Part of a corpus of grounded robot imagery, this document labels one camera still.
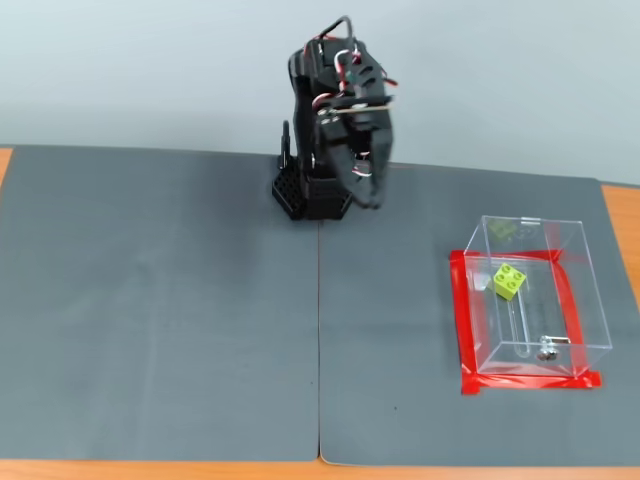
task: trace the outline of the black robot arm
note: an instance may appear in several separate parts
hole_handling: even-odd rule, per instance
[[[347,37],[328,36],[341,23]],[[294,219],[339,219],[352,200],[379,208],[393,143],[385,83],[395,82],[353,36],[348,17],[295,52],[289,76],[298,157],[289,153],[285,122],[274,196]]]

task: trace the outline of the lego brick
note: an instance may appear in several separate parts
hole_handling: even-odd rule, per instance
[[[508,263],[503,263],[493,276],[493,289],[505,300],[511,300],[527,276]]]

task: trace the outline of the gray mat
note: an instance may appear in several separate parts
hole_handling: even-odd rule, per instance
[[[316,457],[317,225],[271,198],[274,162],[15,151],[0,457]]]
[[[639,465],[640,319],[595,180],[394,169],[320,230],[320,439],[331,463]],[[613,351],[599,390],[460,394],[449,252],[481,215],[582,220]]]

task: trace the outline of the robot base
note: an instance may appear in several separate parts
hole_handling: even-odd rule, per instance
[[[291,157],[291,160],[271,186],[271,193],[291,220],[340,220],[344,217],[351,205],[351,194],[335,178],[305,180],[300,175],[297,159]]]

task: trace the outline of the transparent acrylic box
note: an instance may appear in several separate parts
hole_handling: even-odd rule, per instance
[[[479,373],[577,377],[611,350],[582,222],[484,216],[464,263]],[[526,275],[510,301],[505,263]]]

